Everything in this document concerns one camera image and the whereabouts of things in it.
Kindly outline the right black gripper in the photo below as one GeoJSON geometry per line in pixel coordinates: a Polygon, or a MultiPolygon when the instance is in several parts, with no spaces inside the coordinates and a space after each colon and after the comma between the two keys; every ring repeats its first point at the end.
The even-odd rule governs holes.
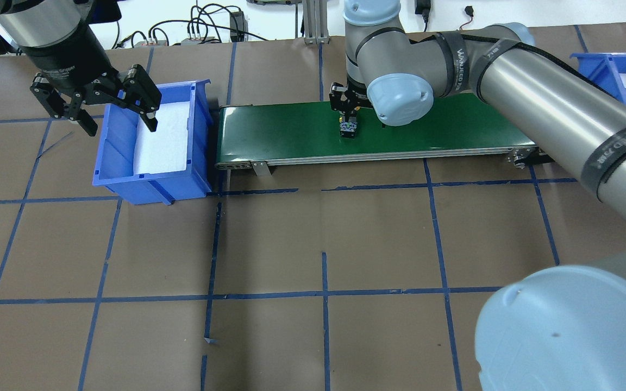
{"type": "Polygon", "coordinates": [[[330,107],[340,113],[340,126],[357,126],[359,108],[372,109],[373,104],[367,96],[367,86],[353,79],[347,79],[343,86],[333,82],[329,92],[330,107]]]}

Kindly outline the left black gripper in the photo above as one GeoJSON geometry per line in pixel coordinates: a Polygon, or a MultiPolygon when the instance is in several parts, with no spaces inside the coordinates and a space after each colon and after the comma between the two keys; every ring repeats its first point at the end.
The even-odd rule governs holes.
{"type": "Polygon", "coordinates": [[[150,132],[157,130],[162,99],[157,85],[140,64],[115,69],[91,30],[27,47],[26,55],[38,69],[30,91],[50,117],[74,122],[94,137],[98,125],[83,106],[114,104],[138,114],[150,132]]]}

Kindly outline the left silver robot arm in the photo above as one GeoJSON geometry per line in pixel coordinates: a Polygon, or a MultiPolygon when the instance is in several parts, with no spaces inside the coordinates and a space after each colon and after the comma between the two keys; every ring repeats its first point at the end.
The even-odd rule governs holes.
{"type": "Polygon", "coordinates": [[[156,131],[162,95],[142,65],[115,69],[73,1],[0,1],[0,25],[38,69],[30,91],[52,118],[98,126],[84,105],[114,104],[156,131]]]}

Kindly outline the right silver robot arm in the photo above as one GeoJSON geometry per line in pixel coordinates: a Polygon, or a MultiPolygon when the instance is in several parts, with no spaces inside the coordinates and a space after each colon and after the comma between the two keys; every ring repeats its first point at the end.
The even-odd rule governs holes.
{"type": "MultiPolygon", "coordinates": [[[[345,1],[348,86],[335,111],[385,125],[424,117],[435,98],[472,91],[626,220],[626,105],[534,47],[522,24],[412,42],[399,1],[345,1]]],[[[495,292],[475,355],[484,390],[626,390],[626,252],[556,266],[495,292]]]]}

